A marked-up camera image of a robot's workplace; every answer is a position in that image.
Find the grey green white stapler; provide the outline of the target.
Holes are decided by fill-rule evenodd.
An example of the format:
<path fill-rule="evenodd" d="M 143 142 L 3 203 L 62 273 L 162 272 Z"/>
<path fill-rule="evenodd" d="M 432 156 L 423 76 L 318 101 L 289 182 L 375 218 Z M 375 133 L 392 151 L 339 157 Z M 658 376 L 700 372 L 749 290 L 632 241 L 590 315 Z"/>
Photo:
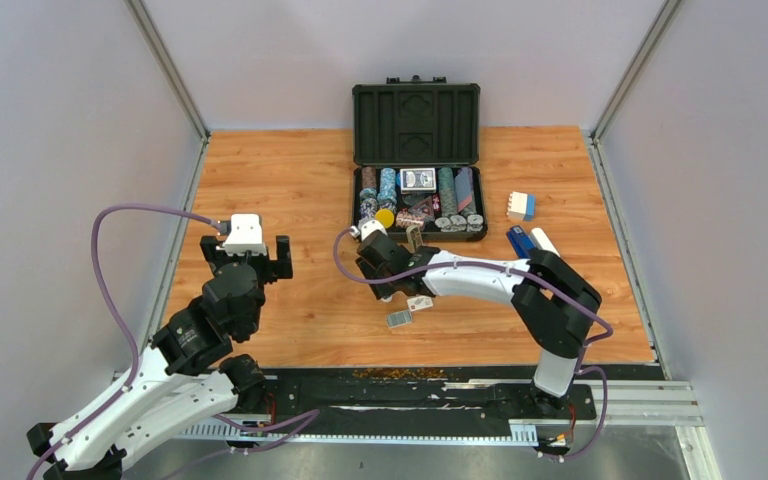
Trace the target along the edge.
<path fill-rule="evenodd" d="M 416 253 L 424 244 L 420 227 L 418 225 L 410 225 L 406 228 L 405 234 L 409 250 L 412 253 Z"/>

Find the grey staple strip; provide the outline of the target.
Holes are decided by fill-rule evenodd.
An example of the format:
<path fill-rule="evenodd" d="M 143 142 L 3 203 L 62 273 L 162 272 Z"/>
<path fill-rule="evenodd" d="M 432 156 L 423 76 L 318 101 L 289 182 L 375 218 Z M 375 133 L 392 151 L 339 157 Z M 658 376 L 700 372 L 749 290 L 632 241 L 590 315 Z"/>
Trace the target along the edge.
<path fill-rule="evenodd" d="M 386 324 L 387 324 L 387 327 L 390 329 L 406 326 L 411 324 L 412 322 L 413 322 L 413 316 L 410 310 L 393 312 L 386 316 Z"/>

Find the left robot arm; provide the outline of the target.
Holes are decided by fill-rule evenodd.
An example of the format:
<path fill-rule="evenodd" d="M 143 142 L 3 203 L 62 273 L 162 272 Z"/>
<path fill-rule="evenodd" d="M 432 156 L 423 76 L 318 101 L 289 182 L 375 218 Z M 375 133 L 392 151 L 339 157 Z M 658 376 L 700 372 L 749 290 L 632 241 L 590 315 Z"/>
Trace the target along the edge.
<path fill-rule="evenodd" d="M 205 236 L 200 247 L 212 277 L 175 313 L 128 371 L 90 405 L 60 423 L 39 423 L 27 438 L 46 479 L 119 479 L 181 431 L 237 408 L 258 411 L 265 375 L 233 346 L 259 329 L 264 288 L 293 276 L 291 244 L 264 246 Z"/>

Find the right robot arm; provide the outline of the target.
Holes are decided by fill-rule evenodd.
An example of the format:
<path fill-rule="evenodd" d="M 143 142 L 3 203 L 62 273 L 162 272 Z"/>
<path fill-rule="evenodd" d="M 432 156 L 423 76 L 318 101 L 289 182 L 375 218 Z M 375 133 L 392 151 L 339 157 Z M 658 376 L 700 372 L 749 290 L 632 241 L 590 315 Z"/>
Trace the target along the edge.
<path fill-rule="evenodd" d="M 525 259 L 487 260 L 456 255 L 437 247 L 411 252 L 379 228 L 357 239 L 355 280 L 377 299 L 467 297 L 511 307 L 541 349 L 531 403 L 544 417 L 556 417 L 571 403 L 570 386 L 599 322 L 601 294 L 556 253 L 539 248 Z"/>

